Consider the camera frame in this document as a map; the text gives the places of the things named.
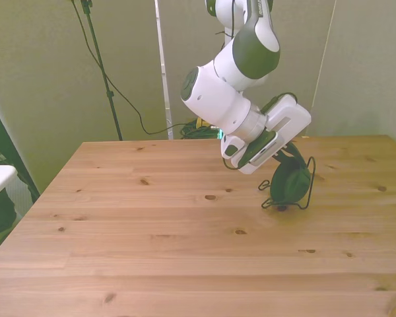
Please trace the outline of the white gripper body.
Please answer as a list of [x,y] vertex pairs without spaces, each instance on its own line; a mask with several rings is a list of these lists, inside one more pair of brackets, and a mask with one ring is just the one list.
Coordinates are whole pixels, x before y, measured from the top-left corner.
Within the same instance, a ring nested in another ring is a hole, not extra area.
[[244,174],[255,172],[312,121],[310,113],[299,105],[293,94],[274,97],[261,109],[261,113],[262,130],[246,144],[237,160],[237,168]]

